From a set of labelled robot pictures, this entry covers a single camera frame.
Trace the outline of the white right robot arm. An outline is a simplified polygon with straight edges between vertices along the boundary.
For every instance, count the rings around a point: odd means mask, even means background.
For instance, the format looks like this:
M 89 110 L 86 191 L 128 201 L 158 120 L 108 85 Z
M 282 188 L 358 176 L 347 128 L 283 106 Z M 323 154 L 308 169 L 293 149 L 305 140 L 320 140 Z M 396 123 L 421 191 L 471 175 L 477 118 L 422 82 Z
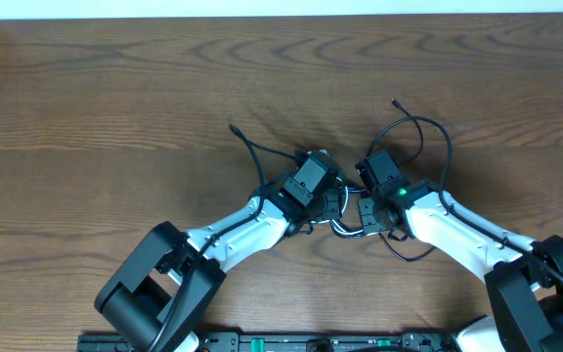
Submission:
M 448 254 L 486 287 L 492 314 L 453 336 L 460 351 L 563 351 L 563 238 L 509 232 L 422 181 L 411 183 L 386 152 L 356 165 L 368 189 L 363 230 L 395 231 Z

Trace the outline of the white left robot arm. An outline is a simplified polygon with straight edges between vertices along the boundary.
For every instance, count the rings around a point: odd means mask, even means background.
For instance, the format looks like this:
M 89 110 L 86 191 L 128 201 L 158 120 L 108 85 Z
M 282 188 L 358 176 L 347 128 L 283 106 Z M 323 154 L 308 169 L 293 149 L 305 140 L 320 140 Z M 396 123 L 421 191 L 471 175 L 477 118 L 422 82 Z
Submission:
M 98 293 L 95 309 L 136 351 L 195 351 L 194 329 L 227 273 L 318 221 L 337 192 L 339 165 L 307 153 L 298 170 L 208 226 L 153 227 Z

